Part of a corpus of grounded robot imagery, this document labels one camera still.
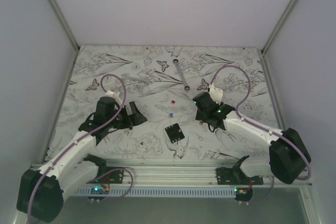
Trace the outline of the black fuse box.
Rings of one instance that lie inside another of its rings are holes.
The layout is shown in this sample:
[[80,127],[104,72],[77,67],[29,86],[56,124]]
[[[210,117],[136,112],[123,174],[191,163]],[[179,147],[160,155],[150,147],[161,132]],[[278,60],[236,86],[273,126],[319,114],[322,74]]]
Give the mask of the black fuse box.
[[185,135],[178,123],[167,126],[164,130],[171,143],[177,143],[178,141],[185,139]]

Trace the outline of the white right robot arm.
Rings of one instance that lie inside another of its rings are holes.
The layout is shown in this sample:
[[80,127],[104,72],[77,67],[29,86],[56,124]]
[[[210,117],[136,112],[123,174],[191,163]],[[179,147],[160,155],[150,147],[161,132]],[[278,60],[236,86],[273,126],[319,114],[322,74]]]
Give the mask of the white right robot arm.
[[296,130],[267,127],[244,116],[233,106],[215,102],[208,92],[196,95],[193,102],[198,121],[214,129],[239,134],[267,148],[266,157],[245,156],[239,160],[238,168],[233,170],[236,183],[245,184],[255,176],[274,176],[285,184],[310,178],[311,157]]

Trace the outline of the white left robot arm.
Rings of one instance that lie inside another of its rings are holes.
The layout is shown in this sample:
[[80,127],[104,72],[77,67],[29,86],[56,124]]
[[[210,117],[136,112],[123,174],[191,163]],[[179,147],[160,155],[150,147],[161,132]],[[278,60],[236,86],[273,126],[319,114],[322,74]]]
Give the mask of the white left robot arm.
[[124,102],[101,97],[96,110],[79,126],[74,138],[40,168],[28,169],[20,180],[16,208],[46,223],[61,212],[65,201],[85,183],[101,183],[109,172],[122,168],[107,167],[107,161],[91,151],[109,134],[133,129],[147,121],[134,102],[128,113]]

